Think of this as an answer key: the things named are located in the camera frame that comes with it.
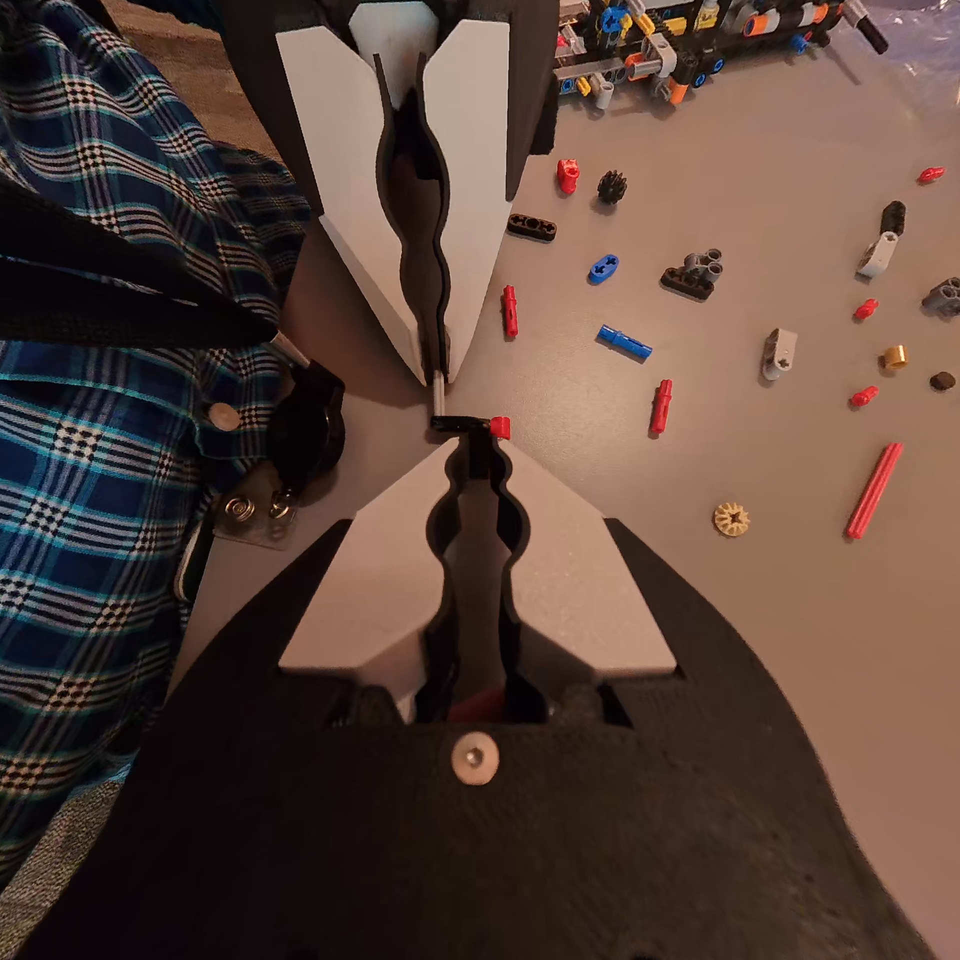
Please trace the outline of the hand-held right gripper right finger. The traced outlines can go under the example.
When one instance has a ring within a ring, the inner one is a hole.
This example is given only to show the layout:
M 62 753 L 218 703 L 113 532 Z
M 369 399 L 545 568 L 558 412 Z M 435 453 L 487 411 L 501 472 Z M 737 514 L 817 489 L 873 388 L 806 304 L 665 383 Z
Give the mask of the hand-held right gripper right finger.
M 604 515 L 507 439 L 490 443 L 490 486 L 508 551 L 498 632 L 510 720 L 546 722 L 572 688 L 672 675 Z

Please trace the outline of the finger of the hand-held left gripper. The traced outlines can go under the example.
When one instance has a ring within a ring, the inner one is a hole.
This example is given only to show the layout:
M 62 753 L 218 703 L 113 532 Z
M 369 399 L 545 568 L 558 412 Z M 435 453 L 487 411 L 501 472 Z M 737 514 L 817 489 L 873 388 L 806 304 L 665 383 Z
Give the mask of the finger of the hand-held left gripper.
M 394 16 L 394 212 L 401 290 L 412 309 L 426 385 L 450 385 L 474 339 L 511 211 L 505 13 L 457 17 L 441 36 L 439 4 Z
M 327 236 L 392 346 L 426 385 L 422 335 L 402 288 L 402 237 L 386 199 L 394 110 L 412 90 L 420 54 L 436 48 L 424 2 L 367 2 L 348 36 L 328 26 L 276 35 Z

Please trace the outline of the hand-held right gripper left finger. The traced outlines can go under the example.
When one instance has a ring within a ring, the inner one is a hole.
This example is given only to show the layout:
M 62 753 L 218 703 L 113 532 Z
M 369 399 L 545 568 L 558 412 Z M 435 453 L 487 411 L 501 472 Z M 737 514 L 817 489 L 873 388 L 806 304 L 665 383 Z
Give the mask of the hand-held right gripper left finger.
M 448 717 L 461 658 L 447 552 L 468 445 L 450 438 L 359 510 L 279 659 L 387 690 L 406 722 Z

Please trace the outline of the black lego frame piece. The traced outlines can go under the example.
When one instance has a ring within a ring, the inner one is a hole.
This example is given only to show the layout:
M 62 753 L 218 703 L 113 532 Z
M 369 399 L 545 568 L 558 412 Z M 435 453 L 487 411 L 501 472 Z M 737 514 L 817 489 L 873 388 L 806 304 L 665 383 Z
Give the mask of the black lego frame piece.
M 493 423 L 489 418 L 461 414 L 433 414 L 430 428 L 438 434 L 465 438 L 465 478 L 488 479 L 492 451 Z

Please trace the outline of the lego car chassis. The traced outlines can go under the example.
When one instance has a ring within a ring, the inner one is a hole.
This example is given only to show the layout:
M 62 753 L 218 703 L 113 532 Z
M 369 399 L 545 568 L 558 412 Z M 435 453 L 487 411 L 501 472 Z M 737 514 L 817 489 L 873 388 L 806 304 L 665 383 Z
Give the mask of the lego car chassis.
M 829 46 L 841 22 L 879 55 L 889 42 L 859 1 L 560 2 L 554 74 L 559 97 L 604 112 L 615 90 L 643 83 L 678 107 L 728 63 L 781 51 L 802 57 Z

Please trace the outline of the blue lego pin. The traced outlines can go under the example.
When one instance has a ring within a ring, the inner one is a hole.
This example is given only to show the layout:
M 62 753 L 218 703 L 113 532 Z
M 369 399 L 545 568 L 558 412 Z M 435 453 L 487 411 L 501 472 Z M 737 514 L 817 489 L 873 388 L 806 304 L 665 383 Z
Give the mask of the blue lego pin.
M 629 354 L 640 362 L 645 362 L 653 354 L 653 348 L 650 345 L 606 324 L 601 325 L 596 339 L 610 349 Z

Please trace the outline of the black grey lego connector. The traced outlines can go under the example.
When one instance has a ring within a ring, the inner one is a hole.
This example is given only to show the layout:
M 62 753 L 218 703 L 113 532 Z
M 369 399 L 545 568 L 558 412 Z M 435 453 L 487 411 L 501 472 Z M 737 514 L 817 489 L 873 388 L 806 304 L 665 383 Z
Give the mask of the black grey lego connector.
M 699 303 L 707 301 L 723 274 L 722 251 L 711 247 L 690 252 L 679 267 L 668 267 L 659 279 L 662 288 Z

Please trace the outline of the long red lego axle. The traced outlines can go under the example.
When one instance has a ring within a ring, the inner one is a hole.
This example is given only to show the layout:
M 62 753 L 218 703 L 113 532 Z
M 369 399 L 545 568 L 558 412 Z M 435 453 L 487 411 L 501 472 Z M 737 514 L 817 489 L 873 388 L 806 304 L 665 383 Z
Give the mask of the long red lego axle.
M 904 447 L 902 442 L 895 441 L 887 444 L 881 451 L 856 506 L 846 522 L 844 530 L 846 540 L 863 539 L 901 459 Z

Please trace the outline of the light grey lego liftarm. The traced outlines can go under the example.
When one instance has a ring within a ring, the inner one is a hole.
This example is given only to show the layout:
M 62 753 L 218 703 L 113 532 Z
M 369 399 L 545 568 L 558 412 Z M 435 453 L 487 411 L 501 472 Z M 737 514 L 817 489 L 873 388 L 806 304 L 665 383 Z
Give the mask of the light grey lego liftarm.
M 764 342 L 761 374 L 768 382 L 775 382 L 791 371 L 796 354 L 798 334 L 778 327 L 771 331 Z

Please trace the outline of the clear badge holder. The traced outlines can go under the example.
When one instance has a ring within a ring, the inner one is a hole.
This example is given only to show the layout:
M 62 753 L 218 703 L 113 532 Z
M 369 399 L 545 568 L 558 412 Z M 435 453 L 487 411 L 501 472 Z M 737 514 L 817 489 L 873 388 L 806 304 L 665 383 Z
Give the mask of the clear badge holder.
M 195 602 L 216 538 L 282 550 L 298 511 L 299 500 L 288 489 L 250 487 L 219 496 L 187 535 L 174 573 L 175 599 L 182 604 Z

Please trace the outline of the black badge reel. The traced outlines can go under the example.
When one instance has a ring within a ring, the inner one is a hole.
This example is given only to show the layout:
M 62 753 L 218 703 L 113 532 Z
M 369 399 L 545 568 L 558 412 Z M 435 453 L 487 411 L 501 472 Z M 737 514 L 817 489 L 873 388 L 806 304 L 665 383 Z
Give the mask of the black badge reel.
M 292 369 L 293 390 L 273 411 L 267 459 L 279 490 L 299 499 L 318 477 L 338 464 L 345 446 L 344 381 L 316 361 Z

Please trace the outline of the blue plaid shirt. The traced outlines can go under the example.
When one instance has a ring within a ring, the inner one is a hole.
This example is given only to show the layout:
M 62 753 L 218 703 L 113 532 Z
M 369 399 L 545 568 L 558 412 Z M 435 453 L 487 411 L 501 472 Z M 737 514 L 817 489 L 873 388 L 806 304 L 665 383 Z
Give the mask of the blue plaid shirt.
M 93 2 L 2 2 L 1 38 L 2 180 L 278 323 L 311 218 L 282 163 L 213 140 Z M 2 342 L 2 887 L 155 721 L 189 536 L 282 382 L 259 346 Z

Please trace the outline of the grey trousers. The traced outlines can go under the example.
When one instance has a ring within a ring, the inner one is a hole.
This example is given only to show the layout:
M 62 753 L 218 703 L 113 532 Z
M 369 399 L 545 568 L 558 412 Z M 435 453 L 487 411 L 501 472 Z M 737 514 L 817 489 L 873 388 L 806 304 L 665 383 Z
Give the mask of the grey trousers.
M 124 781 L 69 798 L 1 894 L 1 957 L 15 958 L 101 834 Z

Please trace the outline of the clear plastic bag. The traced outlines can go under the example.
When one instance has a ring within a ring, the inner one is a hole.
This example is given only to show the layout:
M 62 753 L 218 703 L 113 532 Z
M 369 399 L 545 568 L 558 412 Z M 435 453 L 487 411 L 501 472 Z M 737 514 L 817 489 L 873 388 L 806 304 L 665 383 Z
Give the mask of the clear plastic bag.
M 889 42 L 885 61 L 911 82 L 950 86 L 959 77 L 958 1 L 866 1 Z

